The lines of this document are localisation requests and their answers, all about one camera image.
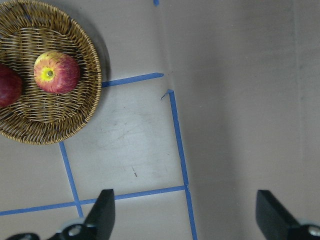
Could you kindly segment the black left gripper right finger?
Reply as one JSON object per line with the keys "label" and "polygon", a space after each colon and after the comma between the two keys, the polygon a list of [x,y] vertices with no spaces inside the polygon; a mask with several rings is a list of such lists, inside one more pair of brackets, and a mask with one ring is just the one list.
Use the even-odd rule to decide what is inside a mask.
{"label": "black left gripper right finger", "polygon": [[318,240],[320,226],[300,223],[269,190],[256,193],[255,220],[266,240]]}

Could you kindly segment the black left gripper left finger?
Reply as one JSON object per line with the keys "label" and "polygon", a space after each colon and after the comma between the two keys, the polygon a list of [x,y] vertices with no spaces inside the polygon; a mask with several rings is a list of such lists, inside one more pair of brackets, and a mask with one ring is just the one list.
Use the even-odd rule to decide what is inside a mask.
{"label": "black left gripper left finger", "polygon": [[108,240],[115,225],[116,207],[113,189],[100,192],[86,218],[71,220],[50,240]]}

